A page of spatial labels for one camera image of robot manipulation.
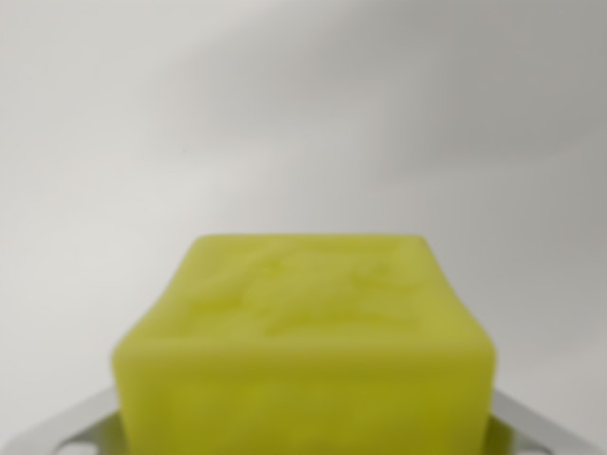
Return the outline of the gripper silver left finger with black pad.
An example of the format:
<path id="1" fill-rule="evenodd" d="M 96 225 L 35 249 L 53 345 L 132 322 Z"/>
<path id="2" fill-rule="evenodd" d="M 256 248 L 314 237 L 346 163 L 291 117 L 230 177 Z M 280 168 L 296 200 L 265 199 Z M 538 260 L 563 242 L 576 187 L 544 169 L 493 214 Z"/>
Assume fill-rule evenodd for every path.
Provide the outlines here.
<path id="1" fill-rule="evenodd" d="M 110 387 L 8 442 L 8 454 L 126 454 L 115 389 Z"/>

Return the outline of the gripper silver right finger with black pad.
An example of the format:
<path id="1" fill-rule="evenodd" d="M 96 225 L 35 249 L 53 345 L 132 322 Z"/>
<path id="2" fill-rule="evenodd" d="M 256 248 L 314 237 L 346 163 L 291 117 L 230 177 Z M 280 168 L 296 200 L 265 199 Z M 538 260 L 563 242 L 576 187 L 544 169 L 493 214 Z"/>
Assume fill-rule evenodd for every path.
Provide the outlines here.
<path id="1" fill-rule="evenodd" d="M 482 453 L 598 455 L 603 449 L 495 390 Z"/>

